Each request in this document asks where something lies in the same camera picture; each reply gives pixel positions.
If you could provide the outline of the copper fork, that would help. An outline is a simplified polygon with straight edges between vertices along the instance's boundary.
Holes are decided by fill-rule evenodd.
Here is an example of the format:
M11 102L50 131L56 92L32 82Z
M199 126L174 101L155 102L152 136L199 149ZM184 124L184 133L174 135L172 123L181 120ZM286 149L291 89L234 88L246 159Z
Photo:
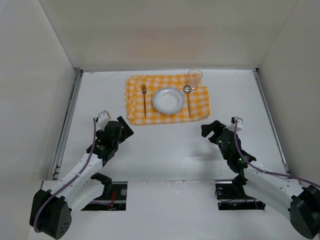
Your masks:
M147 117L146 113L146 93L147 93L147 87L145 84L141 85L141 92L143 94L143 109L144 109L144 117Z

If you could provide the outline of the yellow white checkered cloth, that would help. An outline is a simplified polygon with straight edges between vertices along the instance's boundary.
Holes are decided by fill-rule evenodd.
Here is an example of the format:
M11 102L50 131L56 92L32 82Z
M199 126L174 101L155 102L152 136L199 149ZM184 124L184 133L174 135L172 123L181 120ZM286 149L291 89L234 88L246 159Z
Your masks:
M154 125L194 122L210 115L210 98L208 88L200 86L190 95L191 117L189 117L188 101L176 114L163 114L152 104L154 93L165 87L173 87L180 91L189 83L187 74L177 75L133 75L125 81L125 107L127 118L132 125ZM144 115L144 98L142 84L146 85L146 117Z

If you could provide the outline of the silver spoon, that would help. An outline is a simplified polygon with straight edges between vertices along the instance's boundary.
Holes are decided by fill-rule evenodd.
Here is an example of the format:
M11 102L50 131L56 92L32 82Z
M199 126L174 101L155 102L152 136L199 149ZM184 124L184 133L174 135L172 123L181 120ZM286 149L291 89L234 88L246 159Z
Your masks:
M191 117L190 93L192 92L192 88L190 85L185 85L182 90L187 95L188 114Z

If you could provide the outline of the white paper plate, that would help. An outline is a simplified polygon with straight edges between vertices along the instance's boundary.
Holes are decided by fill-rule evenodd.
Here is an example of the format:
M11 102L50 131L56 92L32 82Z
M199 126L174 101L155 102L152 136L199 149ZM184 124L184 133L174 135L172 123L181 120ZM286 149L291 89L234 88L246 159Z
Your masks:
M185 96L174 87L164 87L153 94L152 105L162 114L177 114L185 105Z

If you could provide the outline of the clear plastic cup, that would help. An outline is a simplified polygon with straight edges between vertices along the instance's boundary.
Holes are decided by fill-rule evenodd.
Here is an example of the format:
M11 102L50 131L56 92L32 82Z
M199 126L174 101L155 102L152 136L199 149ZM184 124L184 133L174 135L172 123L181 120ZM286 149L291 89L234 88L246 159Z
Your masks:
M196 89L200 86L203 73L199 69L190 69L188 71L189 85L192 89Z

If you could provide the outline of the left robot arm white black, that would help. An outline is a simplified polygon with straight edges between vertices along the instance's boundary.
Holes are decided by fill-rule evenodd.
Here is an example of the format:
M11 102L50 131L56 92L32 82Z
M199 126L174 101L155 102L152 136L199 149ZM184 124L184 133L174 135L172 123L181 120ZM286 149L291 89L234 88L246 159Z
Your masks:
M112 179L100 170L133 134L122 116L111 120L107 111L101 112L93 120L93 142L78 164L53 187L35 193L29 219L33 230L59 240L68 231L73 216L96 198L109 198L107 206L111 208L117 192Z

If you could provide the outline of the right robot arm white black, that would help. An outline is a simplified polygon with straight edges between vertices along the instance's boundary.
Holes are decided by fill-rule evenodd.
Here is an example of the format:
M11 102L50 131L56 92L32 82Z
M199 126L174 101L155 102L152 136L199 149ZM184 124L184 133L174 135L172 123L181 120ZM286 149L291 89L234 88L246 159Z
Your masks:
M218 120L201 125L201 135L218 146L222 158L236 174L232 184L236 192L254 198L283 215L292 227L306 239L320 233L320 186L300 178L302 186L295 183L294 176L273 172L263 166L251 154L242 149L238 131L243 128L240 117L232 117L231 124Z

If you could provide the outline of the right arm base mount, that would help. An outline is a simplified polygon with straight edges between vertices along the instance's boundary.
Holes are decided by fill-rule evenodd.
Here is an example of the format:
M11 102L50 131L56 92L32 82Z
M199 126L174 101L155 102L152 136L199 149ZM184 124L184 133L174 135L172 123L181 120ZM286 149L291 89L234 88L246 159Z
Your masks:
M230 182L216 183L214 195L220 211L264 210L266 207L265 203L245 195L239 187Z

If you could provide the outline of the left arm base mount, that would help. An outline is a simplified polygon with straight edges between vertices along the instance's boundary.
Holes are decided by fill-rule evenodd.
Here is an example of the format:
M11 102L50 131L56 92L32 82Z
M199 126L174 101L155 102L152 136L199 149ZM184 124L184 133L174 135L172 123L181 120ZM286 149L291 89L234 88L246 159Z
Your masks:
M82 211L125 211L127 205L128 182L113 181L110 177L96 173L91 177L103 186L100 196L87 204Z

